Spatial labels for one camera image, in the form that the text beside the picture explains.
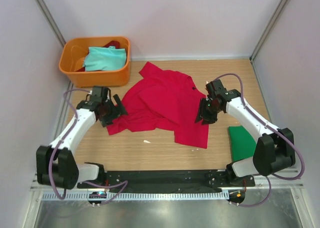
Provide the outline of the red t-shirt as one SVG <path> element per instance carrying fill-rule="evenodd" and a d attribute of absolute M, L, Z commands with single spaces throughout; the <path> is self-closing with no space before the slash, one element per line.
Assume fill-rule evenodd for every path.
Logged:
<path fill-rule="evenodd" d="M 125 94 L 127 115 L 107 127 L 109 135 L 162 129 L 173 131 L 176 143 L 206 149 L 209 127 L 196 122 L 203 93 L 184 73 L 162 70 L 147 62 L 139 74 L 142 80 Z"/>

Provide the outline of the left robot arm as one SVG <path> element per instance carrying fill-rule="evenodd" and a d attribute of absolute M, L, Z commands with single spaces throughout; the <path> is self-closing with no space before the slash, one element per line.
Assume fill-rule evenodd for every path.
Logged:
<path fill-rule="evenodd" d="M 104 166 L 86 162 L 78 165 L 74 155 L 87 131 L 96 121 L 103 127 L 111 125 L 113 120 L 127 111 L 116 94 L 98 97 L 87 95 L 75 109 L 75 114 L 61 134 L 48 146 L 39 146 L 36 151 L 36 176 L 41 185 L 73 189 L 77 184 L 89 182 L 95 188 L 101 188 L 106 182 Z"/>

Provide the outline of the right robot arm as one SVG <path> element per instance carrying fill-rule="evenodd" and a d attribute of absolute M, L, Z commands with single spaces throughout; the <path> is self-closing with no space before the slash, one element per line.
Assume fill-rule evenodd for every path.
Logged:
<path fill-rule="evenodd" d="M 236 118 L 255 141 L 251 157 L 226 166 L 225 180 L 229 185 L 237 186 L 247 176 L 259 174 L 267 177 L 296 163 L 292 131 L 270 123 L 235 89 L 202 98 L 195 121 L 203 125 L 213 124 L 221 111 Z"/>

